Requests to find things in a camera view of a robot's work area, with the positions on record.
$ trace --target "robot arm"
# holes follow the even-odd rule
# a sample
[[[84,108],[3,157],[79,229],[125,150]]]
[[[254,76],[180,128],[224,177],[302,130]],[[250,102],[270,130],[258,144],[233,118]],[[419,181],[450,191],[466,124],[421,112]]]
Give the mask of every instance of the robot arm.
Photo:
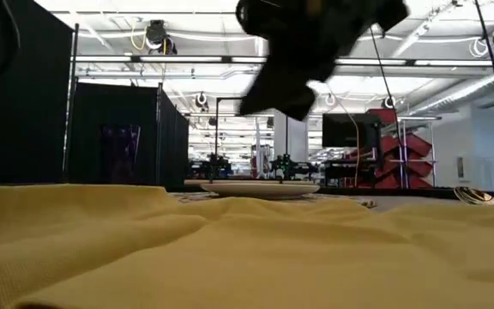
[[[407,15],[402,0],[239,0],[238,22],[269,46],[239,113],[276,108],[303,120],[315,100],[307,81],[325,82],[335,59],[348,55],[372,24],[386,32]]]

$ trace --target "black curtain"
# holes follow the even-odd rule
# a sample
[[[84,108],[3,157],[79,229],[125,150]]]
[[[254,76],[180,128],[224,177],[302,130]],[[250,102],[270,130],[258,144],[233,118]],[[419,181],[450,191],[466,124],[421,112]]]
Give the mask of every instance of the black curtain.
[[[157,88],[78,83],[69,145],[69,182],[105,183],[101,127],[138,125],[140,140],[131,184],[156,185],[156,101]]]
[[[160,96],[160,185],[167,189],[184,186],[188,166],[189,122],[165,92]]]
[[[72,31],[32,0],[8,3],[21,50],[0,76],[0,183],[58,182]],[[5,39],[0,21],[0,63]]]

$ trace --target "computer monitor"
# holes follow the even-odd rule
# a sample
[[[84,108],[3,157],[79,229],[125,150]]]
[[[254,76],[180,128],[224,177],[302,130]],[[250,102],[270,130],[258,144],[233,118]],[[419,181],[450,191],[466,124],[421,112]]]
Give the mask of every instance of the computer monitor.
[[[358,125],[359,147],[377,148],[380,140],[381,120],[372,114],[350,114]],[[322,146],[357,147],[358,134],[356,126],[346,114],[323,114]]]

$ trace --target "yellow cloth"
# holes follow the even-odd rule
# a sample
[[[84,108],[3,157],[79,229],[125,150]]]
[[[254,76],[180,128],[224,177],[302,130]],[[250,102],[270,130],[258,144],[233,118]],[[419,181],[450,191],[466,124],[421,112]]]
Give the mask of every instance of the yellow cloth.
[[[34,305],[494,308],[494,207],[0,187],[0,307]]]

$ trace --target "metal pole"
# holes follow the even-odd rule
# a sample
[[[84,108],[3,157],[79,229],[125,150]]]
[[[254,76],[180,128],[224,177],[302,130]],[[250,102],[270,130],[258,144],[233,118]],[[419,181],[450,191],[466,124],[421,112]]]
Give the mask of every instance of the metal pole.
[[[216,98],[216,125],[214,126],[214,156],[219,153],[219,105],[220,98]]]
[[[430,139],[432,142],[432,184],[436,186],[436,144],[434,143],[434,129],[432,122],[430,124]]]
[[[72,47],[72,67],[69,75],[70,85],[68,93],[68,106],[66,108],[66,132],[64,133],[64,158],[63,158],[63,180],[69,182],[69,153],[71,145],[71,133],[72,133],[72,118],[74,114],[74,98],[75,98],[75,85],[77,80],[75,77],[75,64],[77,58],[77,41],[79,38],[79,23],[74,26],[74,44]]]
[[[218,162],[219,156],[219,105],[220,98],[216,98],[216,124],[214,126],[214,159],[216,162]],[[216,173],[219,171],[219,169],[213,165],[214,163],[216,164],[216,162],[209,162],[211,165],[211,176],[209,177],[210,184],[213,183],[213,179],[217,176]]]
[[[400,140],[401,140],[401,132],[398,130],[398,141],[400,141]],[[400,148],[400,182],[401,182],[400,188],[403,189],[404,188],[403,177],[405,175],[403,173],[403,146],[401,144],[399,144],[398,147]]]
[[[285,154],[289,155],[289,116],[285,116]]]
[[[403,120],[403,157],[405,158],[405,187],[411,186],[409,181],[409,157],[407,156],[407,121]]]
[[[163,98],[163,82],[158,83],[158,93],[157,93],[157,102],[155,102],[155,118],[156,118],[156,134],[157,139],[155,141],[155,184],[161,185],[161,174],[160,174],[160,166],[161,164],[165,164],[165,162],[161,159],[161,100]]]

